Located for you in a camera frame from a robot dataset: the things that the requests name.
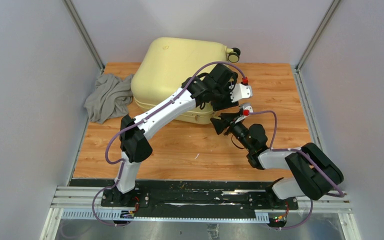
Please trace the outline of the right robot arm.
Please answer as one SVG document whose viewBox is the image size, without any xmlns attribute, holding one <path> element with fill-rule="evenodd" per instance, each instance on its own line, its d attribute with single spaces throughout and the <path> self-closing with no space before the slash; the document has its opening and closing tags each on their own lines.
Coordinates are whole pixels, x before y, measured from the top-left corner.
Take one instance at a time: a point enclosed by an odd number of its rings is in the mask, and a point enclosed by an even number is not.
<svg viewBox="0 0 384 240">
<path fill-rule="evenodd" d="M 341 170 L 313 142 L 298 148 L 273 148 L 267 145 L 268 137 L 262 124 L 243 124 L 242 112 L 222 113 L 211 118 L 218 135 L 231 134 L 247 150 L 246 156 L 251 167 L 259 170 L 289 169 L 290 178 L 275 180 L 267 189 L 266 204 L 278 209 L 288 198 L 308 197 L 319 200 L 321 197 L 343 198 L 345 193 L 339 188 L 344 181 Z"/>
</svg>

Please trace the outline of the cream suitcase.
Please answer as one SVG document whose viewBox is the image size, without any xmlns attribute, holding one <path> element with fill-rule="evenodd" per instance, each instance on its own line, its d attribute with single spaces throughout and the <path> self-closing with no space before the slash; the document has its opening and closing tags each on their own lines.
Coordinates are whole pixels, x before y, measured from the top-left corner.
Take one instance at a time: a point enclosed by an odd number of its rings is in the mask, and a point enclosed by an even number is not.
<svg viewBox="0 0 384 240">
<path fill-rule="evenodd" d="M 176 96 L 182 83 L 210 62 L 226 62 L 233 49 L 213 41 L 159 37 L 131 80 L 134 101 L 144 112 Z"/>
</svg>

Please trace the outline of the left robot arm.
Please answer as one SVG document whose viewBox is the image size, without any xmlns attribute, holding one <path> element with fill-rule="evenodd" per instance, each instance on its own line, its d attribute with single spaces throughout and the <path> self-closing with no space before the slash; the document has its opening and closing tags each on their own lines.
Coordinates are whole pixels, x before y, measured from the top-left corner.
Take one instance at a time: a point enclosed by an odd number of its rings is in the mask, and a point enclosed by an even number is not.
<svg viewBox="0 0 384 240">
<path fill-rule="evenodd" d="M 114 183 L 114 200 L 120 206 L 129 206 L 133 201 L 141 163 L 153 152 L 150 140 L 168 123 L 181 114 L 210 103 L 215 108 L 228 109 L 238 105 L 234 100 L 239 76 L 244 73 L 232 63 L 214 61 L 199 68 L 188 77 L 168 98 L 150 110 L 130 117 L 124 116 L 120 130 L 108 142 L 105 161 L 110 165 L 120 164 Z"/>
</svg>

